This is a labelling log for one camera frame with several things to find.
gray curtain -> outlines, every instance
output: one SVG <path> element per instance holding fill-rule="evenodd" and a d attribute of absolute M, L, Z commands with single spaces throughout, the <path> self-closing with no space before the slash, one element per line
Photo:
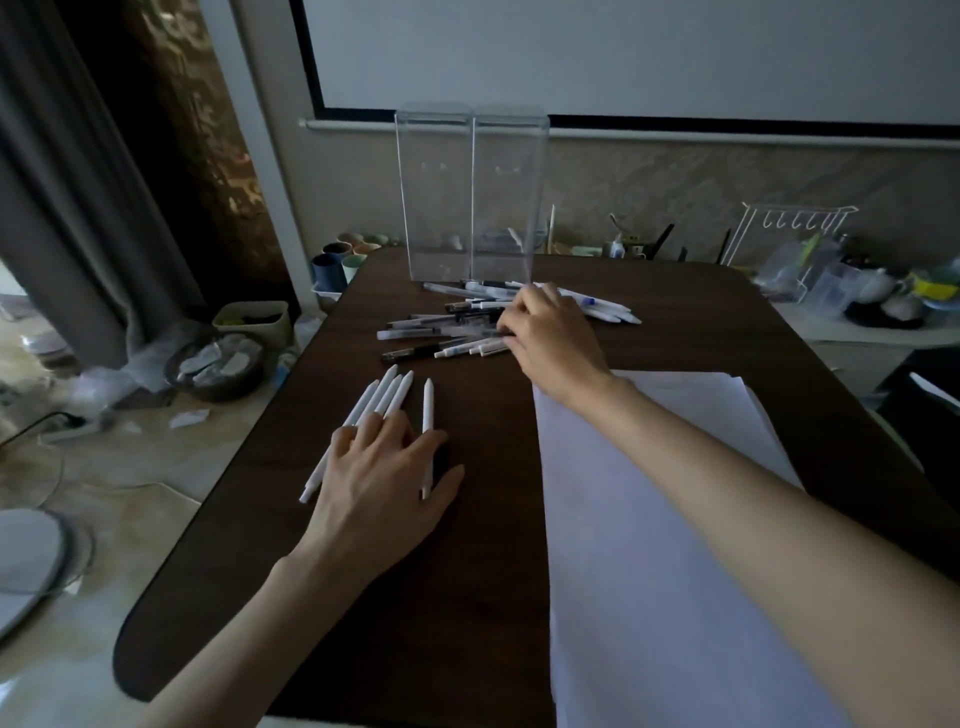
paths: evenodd
<path fill-rule="evenodd" d="M 86 365 L 204 304 L 52 0 L 0 0 L 0 258 Z"/>

white screen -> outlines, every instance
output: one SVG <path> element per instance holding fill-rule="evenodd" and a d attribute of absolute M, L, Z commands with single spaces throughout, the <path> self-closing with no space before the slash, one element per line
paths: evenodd
<path fill-rule="evenodd" d="M 303 0 L 324 104 L 960 124 L 957 0 Z"/>

right hand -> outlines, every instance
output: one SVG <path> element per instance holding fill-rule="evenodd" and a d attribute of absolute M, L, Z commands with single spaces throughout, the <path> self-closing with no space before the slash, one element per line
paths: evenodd
<path fill-rule="evenodd" d="M 496 327 L 514 333 L 504 343 L 520 369 L 565 407 L 576 411 L 591 389 L 612 378 L 587 317 L 553 283 L 521 288 Z"/>

sheet of paper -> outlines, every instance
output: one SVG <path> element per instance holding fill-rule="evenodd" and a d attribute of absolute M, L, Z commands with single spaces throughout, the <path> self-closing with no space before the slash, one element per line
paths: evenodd
<path fill-rule="evenodd" d="M 799 485 L 743 381 L 619 373 Z M 673 506 L 590 425 L 535 389 L 561 728 L 851 725 Z"/>

clear plastic container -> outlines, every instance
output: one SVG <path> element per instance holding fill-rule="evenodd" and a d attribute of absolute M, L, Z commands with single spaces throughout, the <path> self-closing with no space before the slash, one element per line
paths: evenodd
<path fill-rule="evenodd" d="M 473 116 L 462 104 L 396 113 L 396 152 L 411 280 L 470 276 Z"/>
<path fill-rule="evenodd" d="M 850 265 L 831 263 L 804 296 L 801 306 L 809 313 L 827 319 L 837 319 L 853 303 L 863 285 L 860 271 Z"/>
<path fill-rule="evenodd" d="M 531 280 L 549 132 L 542 109 L 475 110 L 472 278 Z"/>

